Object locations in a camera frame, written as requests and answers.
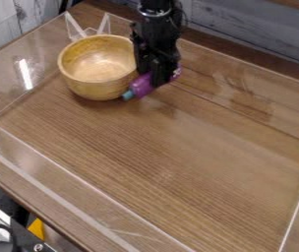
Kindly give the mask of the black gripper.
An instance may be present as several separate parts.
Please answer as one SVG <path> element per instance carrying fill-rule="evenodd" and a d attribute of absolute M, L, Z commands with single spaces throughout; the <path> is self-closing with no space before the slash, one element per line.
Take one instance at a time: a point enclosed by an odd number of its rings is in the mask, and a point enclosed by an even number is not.
<path fill-rule="evenodd" d="M 150 86 L 157 89 L 178 77 L 184 12 L 181 6 L 138 6 L 137 13 L 140 20 L 129 25 L 136 71 L 145 74 L 150 64 Z"/>

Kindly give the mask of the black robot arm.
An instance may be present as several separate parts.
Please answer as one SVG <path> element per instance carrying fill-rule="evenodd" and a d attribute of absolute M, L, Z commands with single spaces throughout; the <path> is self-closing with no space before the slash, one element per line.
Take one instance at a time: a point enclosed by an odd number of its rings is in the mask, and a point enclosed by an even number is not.
<path fill-rule="evenodd" d="M 184 9 L 180 0 L 140 0 L 138 20 L 129 25 L 136 70 L 149 75 L 149 85 L 158 88 L 174 76 L 181 55 L 177 41 L 182 33 Z"/>

